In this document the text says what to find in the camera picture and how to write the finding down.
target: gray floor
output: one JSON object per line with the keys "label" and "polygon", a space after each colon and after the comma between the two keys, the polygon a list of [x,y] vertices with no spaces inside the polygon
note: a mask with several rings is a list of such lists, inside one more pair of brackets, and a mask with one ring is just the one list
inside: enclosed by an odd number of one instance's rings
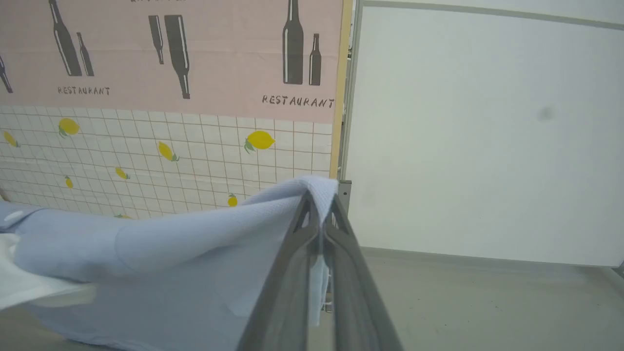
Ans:
{"label": "gray floor", "polygon": [[[366,251],[406,350],[624,350],[624,280],[611,270]],[[310,350],[331,350],[332,315]],[[0,350],[86,351],[0,312]]]}

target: white cloth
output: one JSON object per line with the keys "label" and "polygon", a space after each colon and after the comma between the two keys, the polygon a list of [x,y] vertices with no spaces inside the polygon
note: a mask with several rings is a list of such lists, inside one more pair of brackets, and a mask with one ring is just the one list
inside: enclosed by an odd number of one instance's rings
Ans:
{"label": "white cloth", "polygon": [[77,284],[26,272],[13,262],[19,237],[0,234],[0,310],[24,302],[42,307],[88,304],[95,298],[94,284]]}

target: lemon leaf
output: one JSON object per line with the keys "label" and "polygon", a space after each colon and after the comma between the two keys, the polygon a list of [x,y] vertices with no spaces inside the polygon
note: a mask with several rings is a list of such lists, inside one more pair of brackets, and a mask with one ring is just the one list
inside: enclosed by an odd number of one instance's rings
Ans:
{"label": "lemon leaf", "polygon": [[249,142],[249,139],[245,139],[245,151],[247,151],[248,154],[250,153],[249,151],[256,151],[251,142]]}

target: gray trim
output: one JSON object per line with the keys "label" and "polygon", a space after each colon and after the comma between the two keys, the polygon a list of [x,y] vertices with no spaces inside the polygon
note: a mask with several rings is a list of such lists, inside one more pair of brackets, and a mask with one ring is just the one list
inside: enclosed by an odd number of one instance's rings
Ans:
{"label": "gray trim", "polygon": [[425,262],[435,262],[444,264],[470,265],[473,267],[495,267],[498,269],[514,269],[524,270],[534,267],[578,267],[580,269],[600,268],[607,271],[614,271],[613,267],[605,267],[599,265],[574,265],[549,262],[531,262],[510,259],[487,259],[483,257],[469,257],[449,254],[432,254],[428,252],[380,249],[377,247],[360,247],[360,251],[367,259],[397,259],[407,261],[418,261],[420,264]]}
{"label": "gray trim", "polygon": [[359,33],[362,29],[362,10],[364,8],[365,1],[355,0],[355,19],[353,20],[353,48],[351,50],[351,65],[347,76],[349,77],[346,85],[346,93],[344,95],[345,114],[343,119],[343,137],[340,140],[340,175],[338,180],[344,180],[346,173],[347,158],[349,157],[349,135],[351,133],[351,118],[353,116],[353,94],[355,91],[355,79],[358,66],[358,52],[359,52]]}
{"label": "gray trim", "polygon": [[367,7],[390,7],[390,8],[399,8],[399,9],[418,9],[418,10],[488,14],[491,16],[535,19],[538,21],[577,24],[579,26],[588,26],[588,27],[596,27],[596,28],[614,29],[616,31],[624,31],[624,24],[592,21],[590,19],[581,19],[581,18],[574,18],[574,17],[554,16],[550,14],[539,14],[539,13],[534,13],[534,12],[488,9],[485,7],[472,7],[472,6],[424,4],[421,2],[377,1],[377,0],[363,0],[362,2],[363,2],[363,5]]}

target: light blue shirt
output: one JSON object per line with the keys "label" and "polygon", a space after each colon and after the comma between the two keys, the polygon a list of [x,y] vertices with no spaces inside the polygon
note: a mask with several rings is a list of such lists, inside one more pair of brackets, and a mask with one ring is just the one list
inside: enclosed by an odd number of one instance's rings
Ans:
{"label": "light blue shirt", "polygon": [[[30,307],[61,335],[132,351],[233,351],[301,195],[312,193],[324,220],[337,186],[306,176],[238,207],[149,220],[0,202],[0,221],[10,217],[0,222],[0,232],[20,235],[20,268],[98,283],[93,304]],[[310,281],[311,323],[318,323],[327,281],[318,259]]]}

